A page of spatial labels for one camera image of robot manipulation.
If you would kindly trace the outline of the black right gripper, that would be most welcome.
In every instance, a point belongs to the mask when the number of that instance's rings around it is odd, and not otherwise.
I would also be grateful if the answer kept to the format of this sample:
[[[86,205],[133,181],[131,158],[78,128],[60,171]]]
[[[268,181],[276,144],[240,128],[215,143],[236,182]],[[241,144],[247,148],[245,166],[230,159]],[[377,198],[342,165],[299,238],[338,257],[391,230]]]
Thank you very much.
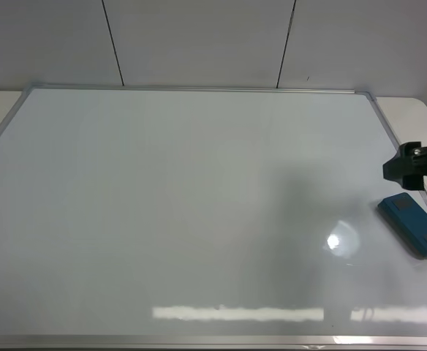
[[[416,155],[417,172],[414,156]],[[427,146],[421,147],[420,141],[403,143],[396,155],[382,166],[383,178],[396,182],[405,190],[424,190],[423,176],[427,176]]]

